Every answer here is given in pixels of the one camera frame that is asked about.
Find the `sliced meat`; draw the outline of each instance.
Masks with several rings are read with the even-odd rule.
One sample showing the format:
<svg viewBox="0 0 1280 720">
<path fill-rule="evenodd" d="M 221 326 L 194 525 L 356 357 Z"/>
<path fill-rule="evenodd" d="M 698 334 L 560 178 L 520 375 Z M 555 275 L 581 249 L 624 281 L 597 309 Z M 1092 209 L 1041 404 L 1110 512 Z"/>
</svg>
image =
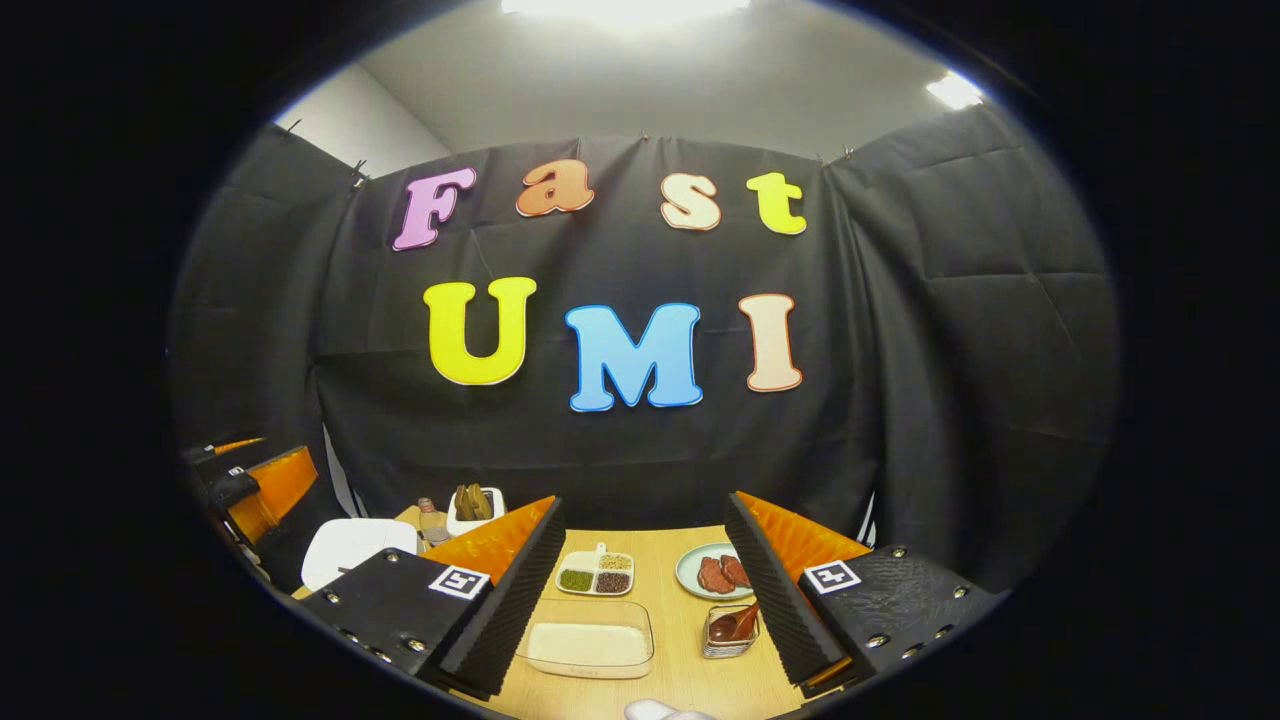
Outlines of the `sliced meat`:
<svg viewBox="0 0 1280 720">
<path fill-rule="evenodd" d="M 746 577 L 746 568 L 742 568 L 742 562 L 733 557 L 732 555 L 721 555 L 721 570 L 724 573 L 724 578 L 740 588 L 751 587 L 751 580 Z"/>
<path fill-rule="evenodd" d="M 703 566 L 698 569 L 698 584 L 708 592 L 733 592 L 733 583 L 724 577 L 714 557 L 703 557 Z"/>
</svg>

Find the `ceiling light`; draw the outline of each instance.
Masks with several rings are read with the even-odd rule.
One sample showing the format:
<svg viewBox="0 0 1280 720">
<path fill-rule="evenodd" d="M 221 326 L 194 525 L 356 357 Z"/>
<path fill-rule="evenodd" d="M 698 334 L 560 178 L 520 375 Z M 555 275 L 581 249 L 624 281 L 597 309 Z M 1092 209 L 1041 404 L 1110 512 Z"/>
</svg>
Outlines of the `ceiling light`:
<svg viewBox="0 0 1280 720">
<path fill-rule="evenodd" d="M 982 104 L 982 94 L 972 82 L 947 70 L 947 77 L 924 86 L 934 97 L 946 102 L 952 110 Z"/>
<path fill-rule="evenodd" d="M 748 3 L 750 0 L 502 0 L 502 12 L 623 22 L 680 20 L 746 8 Z"/>
</svg>

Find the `blue letter m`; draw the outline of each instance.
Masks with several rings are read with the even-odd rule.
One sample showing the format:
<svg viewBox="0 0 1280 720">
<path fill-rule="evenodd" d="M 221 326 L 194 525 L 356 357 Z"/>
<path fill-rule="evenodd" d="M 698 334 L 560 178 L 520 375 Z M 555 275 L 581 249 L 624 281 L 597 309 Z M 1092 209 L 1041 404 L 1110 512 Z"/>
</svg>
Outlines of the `blue letter m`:
<svg viewBox="0 0 1280 720">
<path fill-rule="evenodd" d="M 628 406 L 640 402 L 649 375 L 657 373 L 649 402 L 658 407 L 694 405 L 703 391 L 694 384 L 694 325 L 698 307 L 684 302 L 659 305 L 640 343 L 632 343 L 622 322 L 607 305 L 585 305 L 564 315 L 577 332 L 577 395 L 568 406 L 579 413 L 613 407 L 604 373 Z"/>
</svg>

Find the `white wall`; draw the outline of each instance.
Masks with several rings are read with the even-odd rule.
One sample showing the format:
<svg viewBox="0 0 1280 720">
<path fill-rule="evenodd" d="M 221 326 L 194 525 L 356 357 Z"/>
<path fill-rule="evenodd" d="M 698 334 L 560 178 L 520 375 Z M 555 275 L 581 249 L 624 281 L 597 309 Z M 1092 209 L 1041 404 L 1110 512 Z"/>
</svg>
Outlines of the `white wall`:
<svg viewBox="0 0 1280 720">
<path fill-rule="evenodd" d="M 371 178 L 452 155 L 422 123 L 358 63 L 317 86 L 275 124 L 305 137 Z"/>
</svg>

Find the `white powder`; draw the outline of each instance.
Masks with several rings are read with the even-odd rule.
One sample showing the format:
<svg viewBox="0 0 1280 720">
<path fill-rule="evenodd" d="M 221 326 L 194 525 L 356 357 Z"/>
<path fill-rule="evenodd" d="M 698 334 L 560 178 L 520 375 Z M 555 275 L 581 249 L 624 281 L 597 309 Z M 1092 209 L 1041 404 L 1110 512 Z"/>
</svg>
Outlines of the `white powder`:
<svg viewBox="0 0 1280 720">
<path fill-rule="evenodd" d="M 564 665 L 640 665 L 649 660 L 644 633 L 626 625 L 536 623 L 529 657 Z"/>
</svg>

